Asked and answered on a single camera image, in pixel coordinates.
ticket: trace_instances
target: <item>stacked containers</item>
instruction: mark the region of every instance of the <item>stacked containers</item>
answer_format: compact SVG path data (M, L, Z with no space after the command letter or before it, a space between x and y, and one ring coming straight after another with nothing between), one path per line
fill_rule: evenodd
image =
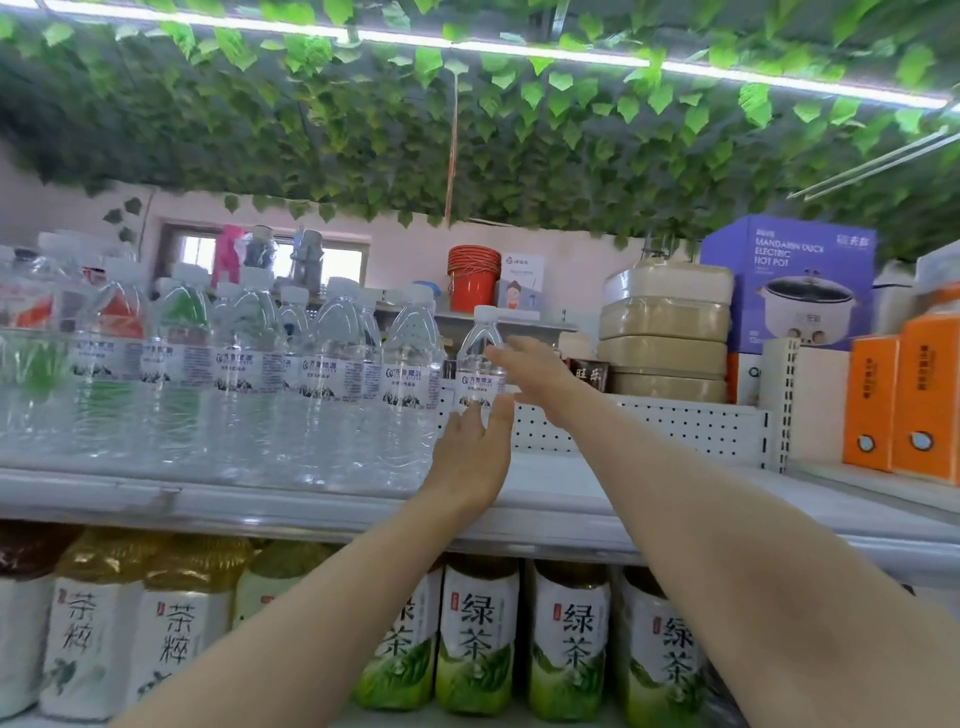
M648 258L604 283L597 355L609 391L722 402L733 275L726 268Z
M473 313L478 305L496 305L494 289L500 277L500 253L482 245L458 245L446 258L450 276L450 310Z

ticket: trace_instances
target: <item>perforated metal panel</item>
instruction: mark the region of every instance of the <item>perforated metal panel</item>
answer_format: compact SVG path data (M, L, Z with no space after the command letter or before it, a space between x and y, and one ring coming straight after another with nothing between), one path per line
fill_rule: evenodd
M768 421L766 411L735 404L701 404L649 397L607 395L621 407L660 432L685 445L730 465L748 468L769 467ZM453 403L453 387L441 390L442 430ZM516 406L514 449L547 452L578 452L566 430L547 422L543 410L529 404Z

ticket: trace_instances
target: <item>human arm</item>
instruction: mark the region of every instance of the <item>human arm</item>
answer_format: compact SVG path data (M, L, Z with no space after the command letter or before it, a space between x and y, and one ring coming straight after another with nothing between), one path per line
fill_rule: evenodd
M960 630L945 613L803 512L631 417L543 344L512 339L488 357L519 401L573 437L752 726L960 715Z
M416 495L353 540L114 728L326 725L403 604L449 543L496 499L510 465L513 401L450 416Z

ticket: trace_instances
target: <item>water bottle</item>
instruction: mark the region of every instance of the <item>water bottle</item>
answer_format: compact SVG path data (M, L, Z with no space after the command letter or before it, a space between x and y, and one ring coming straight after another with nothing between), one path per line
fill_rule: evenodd
M0 254L0 449L8 462L63 455L71 430L63 383L69 333L91 288L47 255Z
M67 399L74 456L122 460L141 420L134 416L136 382L148 322L147 269L109 257L107 283L77 318L69 352Z
M213 461L217 475L230 481L255 481L264 467L283 385L272 283L270 271L244 266L239 284L217 284Z
M347 442L348 482L351 487L363 487L375 478L371 475L376 465L372 450L371 433L380 413L380 376L383 369L382 336L373 313L379 298L379 290L362 288L354 303L360 328L363 331L363 386L360 392L360 414L357 429L359 436Z
M283 386L276 403L273 451L281 468L291 469L287 475L295 480L303 459L308 412L308 400L300 393L300 373L303 356L313 341L305 308L309 298L306 288L285 285L280 288L280 309L276 313L283 346Z
M457 386L453 401L460 413L472 402L479 402L484 426L490 418L493 398L503 392L506 384L507 373L494 366L484 355L487 346L503 346L503 338L496 329L497 315L496 306L476 306L473 309L473 328L457 354Z
M195 473L207 464L207 418L213 397L210 348L210 274L174 263L173 276L158 279L150 336L140 357L144 465Z
M372 449L379 453L387 486L412 491L430 468L445 355L433 319L433 291L412 284L403 293L405 304L383 345Z
M307 472L311 486L343 489L352 463L363 392L365 338L353 305L356 281L331 278L314 324L313 351L302 361L300 392L307 398Z

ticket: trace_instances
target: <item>blue box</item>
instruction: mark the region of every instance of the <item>blue box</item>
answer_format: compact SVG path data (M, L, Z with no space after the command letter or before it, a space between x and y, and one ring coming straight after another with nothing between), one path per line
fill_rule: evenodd
M848 351L870 333L876 232L750 215L704 239L700 262L733 271L731 352L768 339Z

